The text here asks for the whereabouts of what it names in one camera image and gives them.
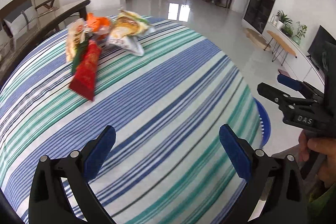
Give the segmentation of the white tv cabinet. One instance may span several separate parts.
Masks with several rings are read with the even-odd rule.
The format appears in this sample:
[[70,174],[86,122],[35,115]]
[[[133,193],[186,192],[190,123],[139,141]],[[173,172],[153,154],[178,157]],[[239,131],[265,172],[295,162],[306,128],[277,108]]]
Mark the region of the white tv cabinet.
[[[286,53],[286,51],[282,49],[282,46],[280,46],[278,42],[272,38],[270,32],[281,38],[284,43],[293,50],[295,55]],[[266,24],[262,35],[268,40],[268,42],[270,42],[271,49],[273,50],[273,56],[277,57],[277,60],[282,64],[284,67],[283,69],[288,72],[291,78],[305,81],[321,92],[324,91],[325,82],[322,74],[319,73],[317,68],[307,57],[307,52],[302,50],[300,46],[298,46],[292,39],[288,38],[270,22]]]

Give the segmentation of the dark wooden sofa bench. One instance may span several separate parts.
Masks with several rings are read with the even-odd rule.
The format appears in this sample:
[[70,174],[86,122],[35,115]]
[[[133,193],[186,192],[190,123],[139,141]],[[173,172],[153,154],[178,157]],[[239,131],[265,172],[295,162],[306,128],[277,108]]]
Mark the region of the dark wooden sofa bench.
[[65,6],[58,6],[56,1],[34,6],[32,0],[13,0],[1,9],[1,85],[35,47],[60,31],[64,20],[72,15],[87,18],[90,0]]

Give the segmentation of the round beige floor cushion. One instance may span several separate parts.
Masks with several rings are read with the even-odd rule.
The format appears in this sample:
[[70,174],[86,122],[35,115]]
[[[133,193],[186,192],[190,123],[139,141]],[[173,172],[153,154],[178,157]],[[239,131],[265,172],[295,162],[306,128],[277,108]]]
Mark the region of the round beige floor cushion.
[[247,38],[249,38],[256,46],[261,48],[264,51],[270,51],[271,46],[268,44],[268,40],[266,40],[262,35],[260,35],[258,32],[250,29],[250,28],[244,28],[243,29],[244,34]]

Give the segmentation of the striped blue green tablecloth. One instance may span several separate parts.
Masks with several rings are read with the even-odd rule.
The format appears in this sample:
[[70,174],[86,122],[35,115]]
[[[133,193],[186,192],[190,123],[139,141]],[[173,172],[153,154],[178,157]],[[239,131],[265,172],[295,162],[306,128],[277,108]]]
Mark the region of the striped blue green tablecloth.
[[141,57],[119,48],[98,62],[94,99],[69,89],[67,32],[36,47],[1,90],[1,190],[28,219],[38,160],[67,156],[107,126],[116,143],[90,182],[118,223],[219,223],[244,183],[219,141],[228,124],[252,147],[255,99],[231,59],[201,34],[150,18]]

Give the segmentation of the low black planter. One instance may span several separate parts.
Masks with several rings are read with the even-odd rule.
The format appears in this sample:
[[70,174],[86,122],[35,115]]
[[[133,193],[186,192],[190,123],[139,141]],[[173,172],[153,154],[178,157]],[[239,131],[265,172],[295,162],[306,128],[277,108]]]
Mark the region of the low black planter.
[[281,28],[281,32],[288,38],[291,38],[293,36],[293,27],[291,25],[284,24]]

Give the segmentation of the green yellow snack packet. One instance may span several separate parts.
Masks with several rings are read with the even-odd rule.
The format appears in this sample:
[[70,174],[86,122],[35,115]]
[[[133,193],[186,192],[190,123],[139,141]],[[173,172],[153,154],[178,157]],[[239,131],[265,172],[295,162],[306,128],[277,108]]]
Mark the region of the green yellow snack packet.
[[71,63],[71,74],[74,75],[76,66],[79,64],[79,60],[75,60],[78,47],[80,43],[85,40],[85,20],[83,18],[77,19],[70,23],[67,27],[66,38],[66,62]]

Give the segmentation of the potted plant green pot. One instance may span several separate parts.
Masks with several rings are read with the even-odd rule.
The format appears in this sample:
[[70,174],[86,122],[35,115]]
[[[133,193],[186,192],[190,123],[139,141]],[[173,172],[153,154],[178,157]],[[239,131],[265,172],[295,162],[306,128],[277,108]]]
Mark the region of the potted plant green pot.
[[301,39],[305,37],[307,32],[307,25],[301,24],[300,21],[296,22],[297,24],[297,31],[295,35],[292,36],[292,40],[299,46],[301,44]]

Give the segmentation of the red snack packet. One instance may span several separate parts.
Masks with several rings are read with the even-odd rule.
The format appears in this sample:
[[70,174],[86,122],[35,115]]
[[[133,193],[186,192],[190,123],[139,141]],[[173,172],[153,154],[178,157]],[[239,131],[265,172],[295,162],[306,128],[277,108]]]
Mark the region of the red snack packet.
[[93,101],[96,86],[98,61],[102,49],[95,40],[88,41],[85,54],[76,68],[69,88],[89,101]]

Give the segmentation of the yellow silver snack bag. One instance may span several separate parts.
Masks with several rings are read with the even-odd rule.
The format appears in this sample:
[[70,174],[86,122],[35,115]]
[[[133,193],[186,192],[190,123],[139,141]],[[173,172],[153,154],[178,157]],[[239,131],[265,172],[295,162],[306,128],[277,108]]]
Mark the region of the yellow silver snack bag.
[[120,9],[105,41],[106,48],[118,47],[135,56],[143,56],[144,49],[138,38],[155,31],[154,26],[136,12]]

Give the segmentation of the orange white snack wrappers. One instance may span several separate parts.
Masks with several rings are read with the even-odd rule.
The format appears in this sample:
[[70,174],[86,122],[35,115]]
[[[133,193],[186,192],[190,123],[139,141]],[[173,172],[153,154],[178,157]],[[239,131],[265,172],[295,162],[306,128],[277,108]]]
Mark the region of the orange white snack wrappers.
[[107,17],[98,17],[91,12],[87,14],[87,26],[91,29],[96,41],[107,38],[112,25],[112,21]]

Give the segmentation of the potted plant white pot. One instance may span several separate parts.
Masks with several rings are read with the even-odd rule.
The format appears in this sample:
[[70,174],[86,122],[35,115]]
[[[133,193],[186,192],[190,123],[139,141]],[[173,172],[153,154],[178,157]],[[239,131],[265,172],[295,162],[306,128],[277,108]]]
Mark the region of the potted plant white pot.
[[278,30],[282,29],[285,25],[292,24],[293,20],[288,17],[287,14],[285,14],[282,10],[278,10],[277,12],[277,24],[276,27]]

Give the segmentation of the black flat television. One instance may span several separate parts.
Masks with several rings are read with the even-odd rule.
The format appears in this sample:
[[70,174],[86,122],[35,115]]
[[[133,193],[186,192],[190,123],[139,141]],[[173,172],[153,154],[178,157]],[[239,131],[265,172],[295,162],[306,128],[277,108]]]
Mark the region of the black flat television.
[[308,57],[322,71],[324,70],[323,65],[326,63],[327,46],[329,44],[335,46],[335,38],[320,25],[308,49]]

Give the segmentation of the blue plastic waste basket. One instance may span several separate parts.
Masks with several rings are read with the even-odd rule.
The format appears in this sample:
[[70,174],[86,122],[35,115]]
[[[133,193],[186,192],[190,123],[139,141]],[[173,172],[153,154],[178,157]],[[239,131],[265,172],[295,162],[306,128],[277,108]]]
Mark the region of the blue plastic waste basket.
[[260,124],[261,124],[261,130],[262,130],[262,141],[261,141],[260,148],[263,148],[268,143],[268,140],[270,138],[271,123],[270,123],[269,115],[266,109],[264,108],[264,106],[256,98],[254,98],[254,100],[256,102],[257,109],[259,112]]

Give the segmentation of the wooden oval side table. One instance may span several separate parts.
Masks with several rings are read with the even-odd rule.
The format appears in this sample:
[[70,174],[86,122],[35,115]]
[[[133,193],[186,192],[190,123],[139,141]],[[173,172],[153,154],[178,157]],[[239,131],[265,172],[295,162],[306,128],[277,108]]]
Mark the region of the wooden oval side table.
[[266,32],[270,36],[268,44],[271,46],[272,62],[281,57],[281,66],[283,66],[289,55],[293,56],[295,59],[297,58],[296,52],[284,41],[282,37],[270,30],[267,30]]

